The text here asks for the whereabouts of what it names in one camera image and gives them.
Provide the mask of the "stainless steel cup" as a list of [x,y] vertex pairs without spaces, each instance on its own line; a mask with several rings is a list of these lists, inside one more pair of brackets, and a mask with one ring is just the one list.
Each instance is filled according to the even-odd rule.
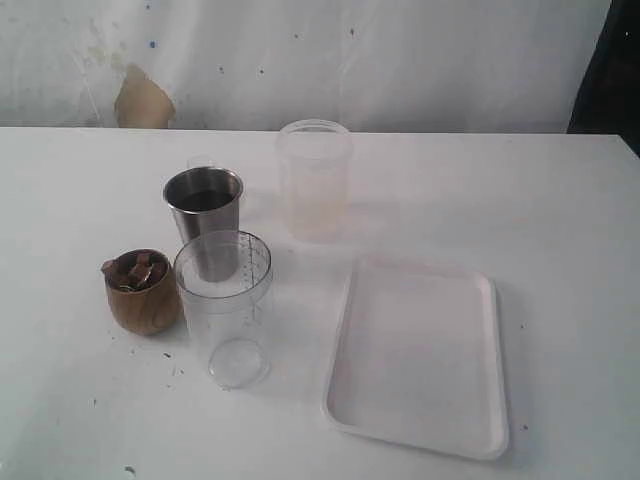
[[172,177],[164,186],[180,238],[193,256],[199,276],[229,279],[238,269],[237,238],[241,178],[231,170],[200,166]]

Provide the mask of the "clear shaker strainer lid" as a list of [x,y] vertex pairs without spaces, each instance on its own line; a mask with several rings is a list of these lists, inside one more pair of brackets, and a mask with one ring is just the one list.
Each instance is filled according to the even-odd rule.
[[214,161],[207,155],[197,155],[187,159],[186,162],[188,171],[208,171],[216,168]]

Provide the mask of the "brown organic sample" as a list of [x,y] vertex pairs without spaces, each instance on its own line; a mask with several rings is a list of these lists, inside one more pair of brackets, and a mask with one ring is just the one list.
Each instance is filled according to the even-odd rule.
[[165,258],[152,250],[137,250],[116,258],[105,272],[111,287],[136,292],[151,288],[166,274]]

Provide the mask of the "wooden cup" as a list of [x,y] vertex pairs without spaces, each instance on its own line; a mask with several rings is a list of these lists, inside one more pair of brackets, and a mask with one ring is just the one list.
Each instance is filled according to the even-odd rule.
[[175,275],[168,258],[153,249],[137,250],[158,252],[167,263],[165,276],[151,288],[124,292],[111,287],[105,278],[105,272],[119,256],[105,261],[101,267],[101,273],[104,277],[108,304],[116,322],[129,332],[150,336],[167,330],[175,324],[181,312],[181,303]]

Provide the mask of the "clear plastic shaker cup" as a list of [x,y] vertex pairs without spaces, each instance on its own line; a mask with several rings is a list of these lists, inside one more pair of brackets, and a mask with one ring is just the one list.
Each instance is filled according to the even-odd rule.
[[224,390],[262,380],[272,255],[252,233],[214,231],[185,244],[173,267],[187,330],[199,362]]

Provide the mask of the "translucent plastic container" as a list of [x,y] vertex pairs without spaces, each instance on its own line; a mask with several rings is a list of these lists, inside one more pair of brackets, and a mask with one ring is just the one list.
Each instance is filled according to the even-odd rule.
[[346,212],[351,133],[329,120],[298,120],[280,130],[276,151],[288,230],[302,241],[331,238]]

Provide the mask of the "white rectangular tray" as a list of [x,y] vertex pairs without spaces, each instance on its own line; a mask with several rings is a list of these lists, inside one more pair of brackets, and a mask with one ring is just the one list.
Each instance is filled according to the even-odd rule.
[[498,302],[484,275],[365,255],[323,395],[338,430],[477,461],[508,448]]

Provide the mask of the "dark curtain at right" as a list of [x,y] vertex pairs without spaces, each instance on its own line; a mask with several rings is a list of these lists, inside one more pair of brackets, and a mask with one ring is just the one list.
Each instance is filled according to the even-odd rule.
[[567,131],[616,134],[639,152],[638,0],[611,3]]

